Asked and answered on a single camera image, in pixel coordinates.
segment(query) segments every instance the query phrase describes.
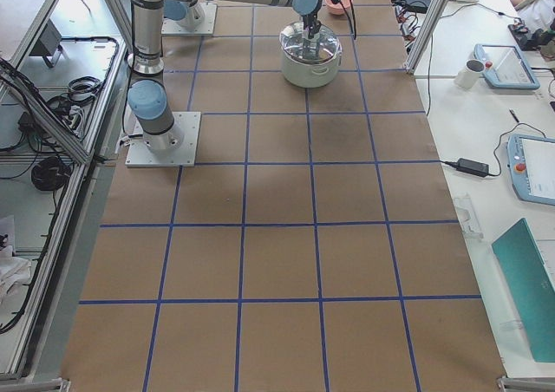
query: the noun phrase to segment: table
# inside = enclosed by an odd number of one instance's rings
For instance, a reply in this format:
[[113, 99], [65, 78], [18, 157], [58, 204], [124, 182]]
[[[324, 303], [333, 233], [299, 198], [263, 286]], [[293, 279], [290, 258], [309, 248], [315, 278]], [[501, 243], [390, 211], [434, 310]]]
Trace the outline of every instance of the table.
[[[515, 126], [512, 108], [520, 121], [555, 136], [555, 112], [549, 101], [550, 78], [540, 77], [541, 88], [534, 91], [499, 91], [489, 88], [484, 79], [470, 89], [457, 87], [452, 78], [430, 80], [432, 106], [428, 121], [441, 160], [460, 157], [488, 163], [497, 173], [493, 157], [500, 134]], [[421, 98], [428, 104], [428, 81], [417, 80]], [[538, 135], [528, 127], [517, 132]], [[525, 332], [514, 322], [518, 313], [506, 286], [491, 243], [504, 231], [526, 217], [535, 239], [555, 239], [555, 207], [521, 201], [512, 189], [505, 167], [505, 146], [497, 152], [503, 169], [498, 178], [480, 179], [445, 166], [444, 173], [453, 197], [468, 195], [480, 222], [484, 238], [467, 238], [493, 335], [509, 377], [555, 377], [555, 363], [536, 363], [527, 345]]]
[[57, 0], [0, 0], [0, 56], [17, 67], [30, 52]]
[[[476, 43], [514, 45], [515, 41], [507, 25], [511, 17], [518, 16], [509, 0], [479, 0], [480, 5], [450, 1], [443, 11], [443, 18], [434, 31], [434, 46], [427, 46], [415, 71], [417, 78], [428, 76], [430, 50], [432, 52], [430, 75], [432, 77], [454, 77], [473, 55]], [[503, 12], [499, 16], [483, 6]], [[426, 15], [418, 14], [422, 20]], [[538, 51], [526, 51], [526, 59], [532, 67], [555, 68], [555, 62], [546, 62]]]

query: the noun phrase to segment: cooking pot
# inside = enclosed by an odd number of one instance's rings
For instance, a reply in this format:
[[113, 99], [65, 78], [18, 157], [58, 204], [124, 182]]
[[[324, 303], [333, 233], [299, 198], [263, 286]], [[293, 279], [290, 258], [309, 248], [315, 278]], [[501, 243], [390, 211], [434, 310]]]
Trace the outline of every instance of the cooking pot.
[[287, 25], [279, 34], [281, 71], [287, 81], [303, 88], [331, 82], [341, 65], [343, 50], [336, 34], [325, 25], [308, 39], [302, 22]]

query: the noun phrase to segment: green folder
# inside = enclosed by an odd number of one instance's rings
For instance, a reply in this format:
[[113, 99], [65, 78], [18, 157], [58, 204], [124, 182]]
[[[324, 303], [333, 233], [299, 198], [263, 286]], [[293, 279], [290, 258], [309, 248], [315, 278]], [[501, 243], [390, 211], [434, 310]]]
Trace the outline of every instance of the green folder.
[[555, 290], [526, 219], [492, 244], [536, 362], [555, 362]]

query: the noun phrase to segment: power adapter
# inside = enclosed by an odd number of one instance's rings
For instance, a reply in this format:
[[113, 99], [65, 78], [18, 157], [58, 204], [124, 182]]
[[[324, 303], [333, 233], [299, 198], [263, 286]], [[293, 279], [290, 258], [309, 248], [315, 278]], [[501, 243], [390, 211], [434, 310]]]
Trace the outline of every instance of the power adapter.
[[396, 0], [394, 4], [409, 12], [426, 13], [432, 0]]
[[489, 175], [489, 165], [475, 160], [467, 160], [466, 158], [459, 158], [456, 162], [443, 161], [444, 164], [453, 167], [462, 173], [469, 173], [477, 177], [487, 177]]
[[23, 112], [17, 121], [17, 128], [25, 134], [33, 132], [35, 130], [35, 125], [35, 120], [31, 117], [29, 112]]

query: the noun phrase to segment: white mug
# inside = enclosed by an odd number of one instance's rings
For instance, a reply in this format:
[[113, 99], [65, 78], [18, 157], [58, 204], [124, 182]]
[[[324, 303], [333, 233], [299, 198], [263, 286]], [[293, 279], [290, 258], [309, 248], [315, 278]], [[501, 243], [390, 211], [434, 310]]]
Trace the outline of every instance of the white mug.
[[478, 77], [484, 72], [484, 63], [479, 60], [468, 60], [465, 66], [454, 79], [454, 83], [462, 88], [471, 88]]

